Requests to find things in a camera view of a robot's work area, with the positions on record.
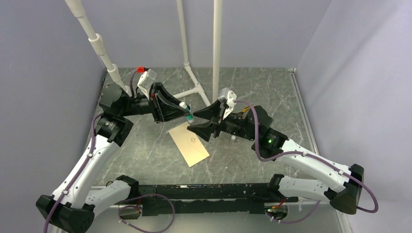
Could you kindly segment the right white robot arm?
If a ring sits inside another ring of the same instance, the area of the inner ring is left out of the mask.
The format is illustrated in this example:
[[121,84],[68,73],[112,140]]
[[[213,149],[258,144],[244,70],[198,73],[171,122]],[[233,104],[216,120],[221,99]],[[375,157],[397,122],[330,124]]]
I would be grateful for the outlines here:
[[219,100],[194,113],[206,119],[203,124],[187,129],[209,141],[227,133],[252,141],[251,149],[262,162],[279,162],[295,167],[312,179],[298,179],[275,174],[267,185],[265,199],[280,201],[302,197],[329,203],[336,210],[354,215],[358,210],[363,188],[363,167],[341,165],[297,144],[285,134],[271,128],[273,119],[260,105],[248,106],[238,113],[223,115],[225,104]]

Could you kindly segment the tan paper envelope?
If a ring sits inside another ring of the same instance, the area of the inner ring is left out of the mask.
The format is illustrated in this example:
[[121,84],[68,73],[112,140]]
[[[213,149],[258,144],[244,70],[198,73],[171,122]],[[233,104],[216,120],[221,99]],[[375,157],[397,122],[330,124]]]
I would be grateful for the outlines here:
[[209,153],[199,137],[187,129],[188,126],[188,122],[182,123],[170,129],[169,134],[188,166],[192,167],[209,157]]

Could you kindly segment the white green glue stick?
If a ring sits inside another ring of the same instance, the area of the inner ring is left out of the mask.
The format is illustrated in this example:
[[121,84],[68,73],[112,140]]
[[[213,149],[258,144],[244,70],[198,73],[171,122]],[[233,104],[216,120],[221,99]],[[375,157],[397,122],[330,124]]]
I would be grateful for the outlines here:
[[186,116],[187,122],[189,124],[193,123],[194,119],[193,119],[193,114],[192,114],[192,111],[190,109],[190,106],[187,105],[184,101],[180,102],[179,106],[186,110],[185,116]]

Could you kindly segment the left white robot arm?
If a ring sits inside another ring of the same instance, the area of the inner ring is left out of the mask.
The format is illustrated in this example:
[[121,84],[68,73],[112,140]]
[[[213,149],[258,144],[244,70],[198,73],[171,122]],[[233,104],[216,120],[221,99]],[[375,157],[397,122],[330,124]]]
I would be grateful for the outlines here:
[[99,106],[103,112],[91,122],[91,138],[84,154],[58,188],[36,202],[45,218],[43,232],[53,225],[68,233],[84,233],[110,206],[123,200],[132,204],[139,199],[138,181],[125,175],[90,192],[101,169],[128,137],[133,127],[129,116],[150,114],[156,123],[161,123],[190,114],[189,106],[170,94],[162,83],[152,84],[147,95],[134,97],[118,85],[109,84],[102,89]]

